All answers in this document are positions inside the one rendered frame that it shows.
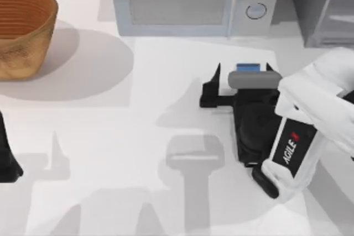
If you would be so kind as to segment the microwave glass door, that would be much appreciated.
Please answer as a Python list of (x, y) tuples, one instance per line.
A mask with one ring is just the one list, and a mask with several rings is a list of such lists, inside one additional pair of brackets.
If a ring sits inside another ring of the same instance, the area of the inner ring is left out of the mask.
[(233, 0), (113, 0), (121, 36), (228, 36)]

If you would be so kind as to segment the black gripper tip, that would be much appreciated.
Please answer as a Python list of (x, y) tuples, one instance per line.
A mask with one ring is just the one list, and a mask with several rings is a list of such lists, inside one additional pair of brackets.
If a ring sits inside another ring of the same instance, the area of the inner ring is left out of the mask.
[(3, 114), (0, 111), (0, 183), (15, 183), (24, 171), (11, 151)]

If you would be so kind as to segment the small blue box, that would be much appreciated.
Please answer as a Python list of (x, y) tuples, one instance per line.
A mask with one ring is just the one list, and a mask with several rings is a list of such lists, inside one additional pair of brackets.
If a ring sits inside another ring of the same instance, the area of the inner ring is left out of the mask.
[(260, 72), (261, 65), (259, 63), (239, 63), (236, 65), (237, 72)]

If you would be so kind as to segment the brown woven basket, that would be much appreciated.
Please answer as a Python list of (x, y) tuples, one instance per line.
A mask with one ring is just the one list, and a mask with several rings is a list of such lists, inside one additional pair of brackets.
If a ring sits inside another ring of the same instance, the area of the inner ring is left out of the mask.
[(57, 0), (0, 0), (0, 81), (35, 76), (49, 50)]

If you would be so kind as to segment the grey cabinet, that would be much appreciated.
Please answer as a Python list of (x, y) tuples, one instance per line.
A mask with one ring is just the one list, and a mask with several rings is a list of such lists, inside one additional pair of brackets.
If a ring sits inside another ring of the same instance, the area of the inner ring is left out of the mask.
[(293, 0), (304, 46), (354, 49), (354, 0)]

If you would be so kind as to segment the round microwave knob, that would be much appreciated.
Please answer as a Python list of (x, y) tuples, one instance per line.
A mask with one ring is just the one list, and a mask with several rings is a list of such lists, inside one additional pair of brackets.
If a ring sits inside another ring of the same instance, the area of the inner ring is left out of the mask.
[(251, 20), (263, 18), (267, 14), (267, 7), (263, 3), (250, 5), (246, 9), (246, 16)]

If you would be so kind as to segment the pale grey rounded box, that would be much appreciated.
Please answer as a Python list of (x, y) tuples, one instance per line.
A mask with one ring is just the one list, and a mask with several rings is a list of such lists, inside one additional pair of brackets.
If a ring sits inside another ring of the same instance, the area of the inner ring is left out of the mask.
[(277, 89), (282, 76), (274, 71), (230, 72), (228, 85), (232, 89)]

